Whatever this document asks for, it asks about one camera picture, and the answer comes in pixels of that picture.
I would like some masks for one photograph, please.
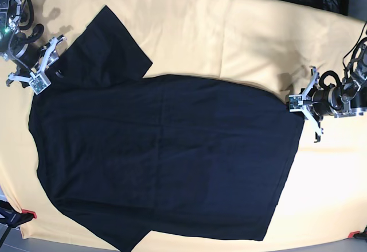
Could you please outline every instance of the yellow cloth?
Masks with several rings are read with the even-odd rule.
[[[342,72],[342,56],[363,24],[340,15],[274,0],[33,0],[45,41],[64,34],[66,49],[104,5],[121,19],[153,66],[165,73],[220,78],[269,90],[284,99],[319,72]],[[111,248],[60,214],[37,179],[37,150],[28,132],[30,88],[5,87],[11,62],[0,63],[0,185],[15,209],[38,218],[21,227],[33,237]],[[306,122],[291,173],[263,242],[217,241],[151,232],[134,251],[270,251],[347,237],[367,224],[364,117],[322,123],[314,144]]]

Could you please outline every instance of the black t-shirt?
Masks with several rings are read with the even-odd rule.
[[[261,241],[303,118],[253,87],[142,79],[150,65],[107,7],[52,65],[29,119],[48,198],[123,252],[151,230]]]

